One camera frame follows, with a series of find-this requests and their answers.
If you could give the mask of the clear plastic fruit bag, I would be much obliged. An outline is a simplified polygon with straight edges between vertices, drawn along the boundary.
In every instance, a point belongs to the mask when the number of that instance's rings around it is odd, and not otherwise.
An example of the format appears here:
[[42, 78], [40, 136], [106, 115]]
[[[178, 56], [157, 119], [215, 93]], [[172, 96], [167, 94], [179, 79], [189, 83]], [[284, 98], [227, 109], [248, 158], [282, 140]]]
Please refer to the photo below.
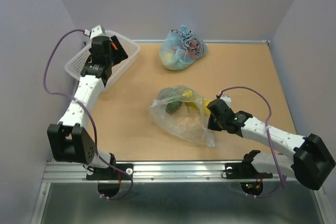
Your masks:
[[[207, 128], [210, 116], [202, 109], [202, 101], [207, 98], [186, 86], [173, 86], [162, 89], [149, 106], [154, 122], [168, 133], [195, 144], [215, 147], [214, 133]], [[165, 111], [166, 105], [174, 100], [182, 101], [179, 110], [174, 113]], [[195, 102], [200, 111], [187, 105]]]

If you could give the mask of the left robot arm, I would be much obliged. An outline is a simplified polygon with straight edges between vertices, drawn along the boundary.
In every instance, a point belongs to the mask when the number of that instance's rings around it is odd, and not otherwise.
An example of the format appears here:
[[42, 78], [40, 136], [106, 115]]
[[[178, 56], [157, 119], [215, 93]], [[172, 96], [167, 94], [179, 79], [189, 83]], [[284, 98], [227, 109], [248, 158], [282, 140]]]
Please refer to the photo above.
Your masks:
[[74, 95], [65, 95], [70, 104], [58, 123], [50, 124], [47, 136], [54, 159], [98, 168], [106, 179], [118, 171], [115, 156], [98, 150], [98, 133], [91, 137], [87, 127], [95, 126], [91, 111], [112, 75], [112, 67], [128, 58], [117, 36], [92, 38], [90, 55], [80, 73]]

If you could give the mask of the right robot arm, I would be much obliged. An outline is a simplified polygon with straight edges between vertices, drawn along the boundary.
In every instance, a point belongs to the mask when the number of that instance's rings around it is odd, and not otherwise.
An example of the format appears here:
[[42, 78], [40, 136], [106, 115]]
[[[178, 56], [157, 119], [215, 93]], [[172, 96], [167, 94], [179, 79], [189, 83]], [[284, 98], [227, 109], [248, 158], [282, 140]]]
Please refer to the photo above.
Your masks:
[[241, 170], [253, 177], [259, 173], [277, 173], [294, 177], [305, 187], [319, 190], [335, 167], [335, 160], [322, 138], [295, 135], [273, 126], [266, 126], [251, 114], [233, 112], [230, 102], [217, 98], [207, 105], [211, 115], [208, 128], [226, 131], [269, 146], [279, 155], [251, 151], [244, 156]]

